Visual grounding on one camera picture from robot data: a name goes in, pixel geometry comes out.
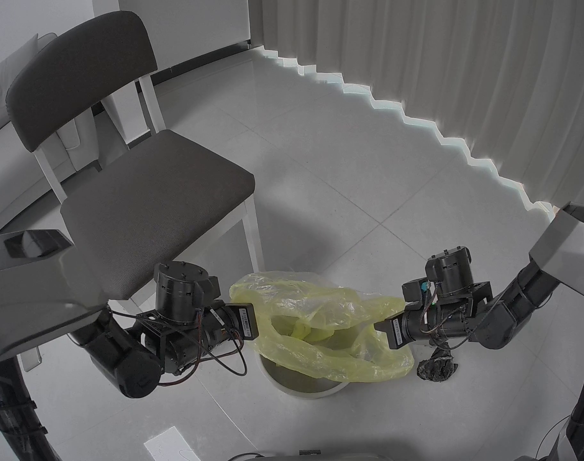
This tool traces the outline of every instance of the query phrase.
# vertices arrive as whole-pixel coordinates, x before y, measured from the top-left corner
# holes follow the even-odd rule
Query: white card on floor
[[[144,443],[154,461],[200,461],[175,426]]]

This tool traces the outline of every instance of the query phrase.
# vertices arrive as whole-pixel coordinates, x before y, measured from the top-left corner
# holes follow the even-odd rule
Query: sofa
[[[53,33],[34,36],[31,53],[39,52],[55,38]],[[5,113],[7,88],[20,68],[26,65],[19,66],[17,71],[13,70],[12,64],[16,69],[21,60],[30,59],[30,51],[24,50],[29,45],[30,42],[27,42],[7,58],[11,65],[4,62],[0,64],[0,125],[7,119],[7,116],[1,116]],[[97,161],[98,139],[91,110],[84,111],[60,128],[43,143],[42,148],[60,181]],[[25,149],[8,119],[0,127],[0,229],[48,190],[49,183],[44,178],[34,154]]]

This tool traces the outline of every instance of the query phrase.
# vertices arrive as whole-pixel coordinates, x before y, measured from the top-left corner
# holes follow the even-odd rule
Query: gray pleated curtain
[[[584,203],[584,0],[249,0],[252,44],[465,139],[532,202]]]

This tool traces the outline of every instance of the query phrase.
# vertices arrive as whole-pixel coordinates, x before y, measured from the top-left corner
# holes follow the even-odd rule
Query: gray upholstered chair
[[[12,124],[59,198],[74,244],[110,299],[132,313],[150,295],[143,287],[156,263],[191,259],[240,220],[253,269],[264,270],[253,175],[165,129],[149,75],[157,68],[141,19],[111,12],[60,35],[19,73],[6,96]],[[66,196],[42,142],[137,79],[155,134]]]

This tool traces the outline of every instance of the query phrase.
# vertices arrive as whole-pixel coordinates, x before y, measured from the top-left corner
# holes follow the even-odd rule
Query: trash bag
[[[337,288],[314,273],[265,272],[230,288],[233,303],[252,303],[257,351],[276,364],[319,379],[379,382],[414,366],[409,347],[388,348],[373,323],[405,307],[400,297]]]

